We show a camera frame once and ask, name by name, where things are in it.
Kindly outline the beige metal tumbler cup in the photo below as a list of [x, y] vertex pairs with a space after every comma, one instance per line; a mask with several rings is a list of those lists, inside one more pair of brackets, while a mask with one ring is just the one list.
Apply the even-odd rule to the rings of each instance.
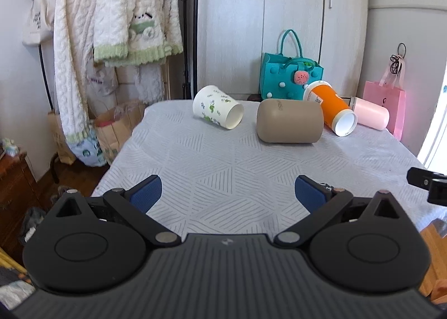
[[256, 120], [258, 137], [265, 143], [316, 143], [324, 130], [324, 115], [317, 102], [264, 100]]

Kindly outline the orange paper cup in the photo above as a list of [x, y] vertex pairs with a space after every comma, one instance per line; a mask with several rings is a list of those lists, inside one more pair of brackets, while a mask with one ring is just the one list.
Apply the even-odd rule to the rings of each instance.
[[303, 100], [317, 102], [320, 105], [324, 123], [335, 135], [348, 136], [356, 128], [357, 115], [328, 82], [310, 83], [304, 91]]

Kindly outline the pink plastic cup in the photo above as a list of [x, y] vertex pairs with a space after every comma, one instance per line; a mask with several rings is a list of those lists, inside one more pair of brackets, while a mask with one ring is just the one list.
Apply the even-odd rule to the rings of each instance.
[[389, 111], [381, 105], [351, 97], [349, 107], [356, 114], [360, 125], [383, 131], [389, 123]]

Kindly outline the white leaf-print paper cup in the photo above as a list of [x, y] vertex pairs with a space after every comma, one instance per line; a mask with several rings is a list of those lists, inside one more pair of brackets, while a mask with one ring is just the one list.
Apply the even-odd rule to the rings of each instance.
[[243, 118], [244, 107], [214, 85], [201, 88], [192, 103], [195, 117], [233, 130]]

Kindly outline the blue white patterned bag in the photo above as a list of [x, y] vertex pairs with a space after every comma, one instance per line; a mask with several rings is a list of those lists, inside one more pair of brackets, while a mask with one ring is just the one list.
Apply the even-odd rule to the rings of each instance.
[[102, 167], [107, 164], [93, 127], [89, 128], [87, 137], [78, 142], [67, 142], [67, 145], [70, 151], [86, 166]]

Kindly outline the brown paper shopping bag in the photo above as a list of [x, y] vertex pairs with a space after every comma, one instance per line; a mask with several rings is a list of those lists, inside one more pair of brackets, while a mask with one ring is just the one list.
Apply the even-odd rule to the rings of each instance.
[[[92, 121], [107, 164], [117, 157], [134, 128], [141, 122], [146, 105], [133, 100], [117, 105], [98, 115]], [[60, 116], [54, 112], [47, 114], [51, 135], [57, 154], [64, 164], [73, 164], [78, 158], [70, 151], [62, 131]]]

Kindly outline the white patterned tablecloth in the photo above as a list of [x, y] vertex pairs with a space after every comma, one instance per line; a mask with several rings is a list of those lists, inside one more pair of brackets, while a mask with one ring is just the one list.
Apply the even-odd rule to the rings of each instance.
[[312, 145], [266, 144], [256, 133], [258, 104], [243, 107], [241, 123], [228, 131], [195, 118], [189, 100], [149, 106], [94, 195], [156, 174], [162, 195], [149, 215], [181, 237], [278, 234], [308, 214], [295, 196], [299, 175], [355, 196], [388, 190], [419, 230], [446, 218], [444, 207], [408, 184], [419, 162], [389, 132], [358, 126], [346, 137], [326, 130]]

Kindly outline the pink paper gift bag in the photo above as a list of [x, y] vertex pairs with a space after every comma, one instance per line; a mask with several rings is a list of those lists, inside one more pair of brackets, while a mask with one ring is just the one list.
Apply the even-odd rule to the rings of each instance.
[[389, 112], [386, 129], [401, 140], [405, 125], [406, 91], [403, 89], [405, 78], [405, 60], [397, 54], [390, 57], [380, 81], [367, 81], [364, 86], [363, 99], [383, 106]]

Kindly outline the dark wooden dresser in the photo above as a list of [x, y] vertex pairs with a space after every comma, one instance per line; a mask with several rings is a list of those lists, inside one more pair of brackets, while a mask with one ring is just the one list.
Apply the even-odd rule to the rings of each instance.
[[19, 236], [25, 214], [33, 206], [41, 208], [26, 156], [25, 152], [20, 152], [15, 157], [5, 155], [1, 159], [1, 248], [18, 264], [23, 264], [23, 244]]

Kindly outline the black metal clothes rack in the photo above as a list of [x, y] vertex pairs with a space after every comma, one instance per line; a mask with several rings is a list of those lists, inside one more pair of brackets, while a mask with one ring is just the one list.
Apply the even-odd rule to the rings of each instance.
[[[182, 93], [183, 99], [191, 99], [192, 95], [197, 92], [197, 46], [195, 43], [197, 42], [197, 15], [198, 15], [198, 0], [181, 0], [183, 2], [183, 40], [184, 40], [184, 83], [182, 85]], [[51, 93], [49, 89], [49, 83], [46, 75], [46, 68], [44, 63], [44, 58], [42, 54], [42, 46], [39, 44], [38, 46], [39, 52], [39, 63], [42, 72], [42, 78], [44, 82], [44, 86], [46, 88], [46, 95], [49, 102], [50, 109], [54, 109], [53, 100], [51, 98]], [[192, 57], [192, 67], [190, 67], [190, 58]], [[56, 171], [55, 163], [60, 158], [58, 154], [55, 153], [50, 160], [49, 163], [49, 172], [51, 174], [51, 178], [54, 183], [59, 184], [60, 179]]]

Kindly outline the teal felt handbag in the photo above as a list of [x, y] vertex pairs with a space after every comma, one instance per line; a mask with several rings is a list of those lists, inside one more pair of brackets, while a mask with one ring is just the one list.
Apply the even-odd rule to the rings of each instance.
[[[287, 35], [296, 40], [298, 54], [295, 57], [283, 55]], [[293, 29], [283, 33], [280, 51], [277, 54], [264, 53], [259, 76], [259, 93], [262, 100], [303, 100], [307, 85], [322, 81], [324, 68], [316, 61], [305, 58], [301, 42]]]

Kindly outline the white knit green-trim cardigan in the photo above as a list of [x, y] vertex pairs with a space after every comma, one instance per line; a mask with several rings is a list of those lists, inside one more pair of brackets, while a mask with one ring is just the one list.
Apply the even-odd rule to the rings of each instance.
[[54, 81], [69, 143], [87, 138], [89, 68], [123, 68], [145, 104], [164, 98], [161, 65], [183, 52], [178, 0], [56, 0]]

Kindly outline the white canvas tote bag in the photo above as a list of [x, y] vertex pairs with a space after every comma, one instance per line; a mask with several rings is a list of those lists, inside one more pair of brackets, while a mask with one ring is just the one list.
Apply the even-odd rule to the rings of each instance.
[[56, 0], [33, 0], [23, 32], [25, 46], [38, 46], [51, 40], [54, 32]]

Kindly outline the white wooden wardrobe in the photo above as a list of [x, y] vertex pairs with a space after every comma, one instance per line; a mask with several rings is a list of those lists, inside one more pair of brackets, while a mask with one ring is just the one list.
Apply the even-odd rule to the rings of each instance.
[[367, 0], [195, 0], [193, 88], [247, 97], [259, 88], [265, 53], [302, 52], [344, 96], [357, 92]]

